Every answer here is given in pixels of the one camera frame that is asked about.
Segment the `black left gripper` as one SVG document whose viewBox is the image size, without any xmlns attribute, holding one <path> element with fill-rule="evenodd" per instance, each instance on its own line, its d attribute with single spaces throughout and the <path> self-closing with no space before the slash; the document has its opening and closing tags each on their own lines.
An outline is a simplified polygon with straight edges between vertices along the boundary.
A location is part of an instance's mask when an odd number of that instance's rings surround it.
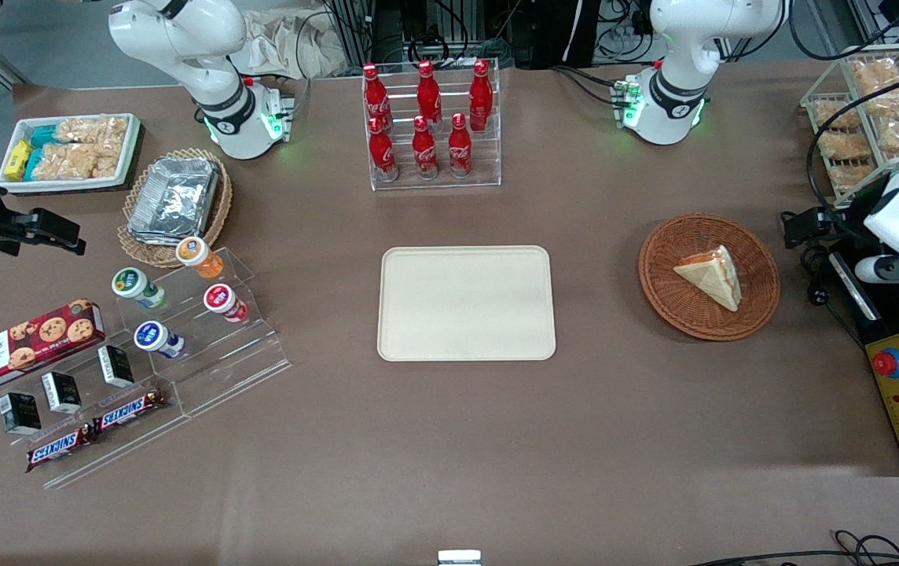
<svg viewBox="0 0 899 566">
<path fill-rule="evenodd" d="M 865 221 L 876 208 L 877 200 L 853 200 L 847 208 L 835 209 L 836 230 L 851 241 L 855 248 L 868 254 L 881 252 L 879 237 L 865 226 Z M 840 237 L 833 233 L 833 221 L 826 209 L 806 209 L 801 214 L 781 212 L 784 231 L 784 247 L 829 246 Z"/>
</svg>

